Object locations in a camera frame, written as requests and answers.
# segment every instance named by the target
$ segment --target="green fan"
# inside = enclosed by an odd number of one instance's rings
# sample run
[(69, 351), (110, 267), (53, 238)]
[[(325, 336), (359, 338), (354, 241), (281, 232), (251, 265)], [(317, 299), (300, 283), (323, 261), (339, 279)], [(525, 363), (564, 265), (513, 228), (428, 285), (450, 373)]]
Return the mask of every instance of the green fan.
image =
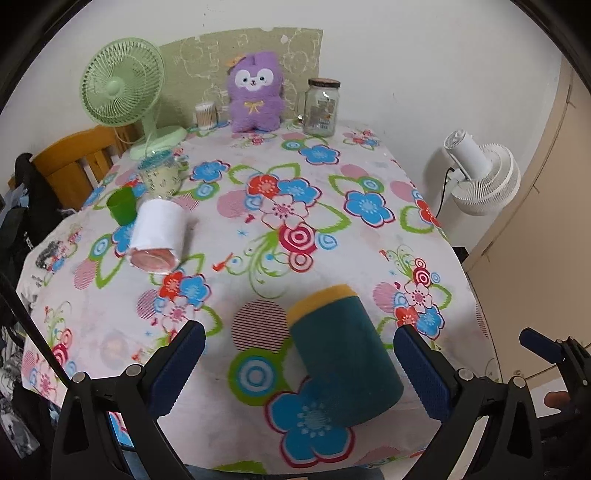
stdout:
[(144, 136), (130, 150), (131, 158), (138, 160), (187, 136), (183, 127), (156, 128), (154, 105), (163, 84), (158, 47), (141, 38), (121, 38), (92, 57), (80, 81), (80, 98), (86, 113), (101, 125), (122, 127), (141, 119)]

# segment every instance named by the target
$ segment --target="wooden chair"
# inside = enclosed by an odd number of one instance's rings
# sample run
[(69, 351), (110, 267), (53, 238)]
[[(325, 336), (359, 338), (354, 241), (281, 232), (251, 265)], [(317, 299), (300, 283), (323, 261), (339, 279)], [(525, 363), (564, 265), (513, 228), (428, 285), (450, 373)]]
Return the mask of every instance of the wooden chair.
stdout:
[[(137, 139), (133, 125), (116, 129), (98, 126), (58, 140), (33, 158), (64, 208), (79, 210), (92, 192), (92, 184), (81, 165), (86, 159), (96, 181), (101, 181), (113, 166), (107, 148), (113, 145), (119, 158)], [(14, 188), (14, 177), (8, 182)]]

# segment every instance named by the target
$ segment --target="small green cup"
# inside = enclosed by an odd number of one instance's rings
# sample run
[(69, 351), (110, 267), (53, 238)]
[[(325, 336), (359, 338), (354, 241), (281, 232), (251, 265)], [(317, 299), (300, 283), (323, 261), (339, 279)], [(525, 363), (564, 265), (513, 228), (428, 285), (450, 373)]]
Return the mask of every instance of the small green cup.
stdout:
[(135, 220), (138, 212), (135, 209), (135, 195), (131, 187), (121, 187), (109, 197), (107, 207), (115, 221), (121, 225), (129, 225)]

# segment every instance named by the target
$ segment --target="hand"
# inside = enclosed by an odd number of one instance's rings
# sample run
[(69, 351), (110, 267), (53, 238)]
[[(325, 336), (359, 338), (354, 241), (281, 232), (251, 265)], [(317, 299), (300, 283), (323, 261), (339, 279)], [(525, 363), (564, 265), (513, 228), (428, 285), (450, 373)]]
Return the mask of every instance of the hand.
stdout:
[(556, 408), (562, 410), (570, 402), (570, 395), (568, 392), (548, 392), (544, 397), (544, 405), (549, 408)]

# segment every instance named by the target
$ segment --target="yellow bow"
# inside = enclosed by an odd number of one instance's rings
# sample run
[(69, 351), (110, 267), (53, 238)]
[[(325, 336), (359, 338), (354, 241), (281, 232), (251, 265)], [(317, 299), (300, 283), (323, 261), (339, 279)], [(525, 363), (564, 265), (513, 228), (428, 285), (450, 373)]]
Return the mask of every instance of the yellow bow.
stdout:
[(263, 106), (264, 104), (265, 102), (263, 102), (262, 100), (259, 100), (258, 102), (244, 102), (244, 106), (250, 108), (250, 110), (248, 111), (248, 115), (251, 115), (253, 112), (260, 113), (258, 111), (258, 108), (260, 106)]

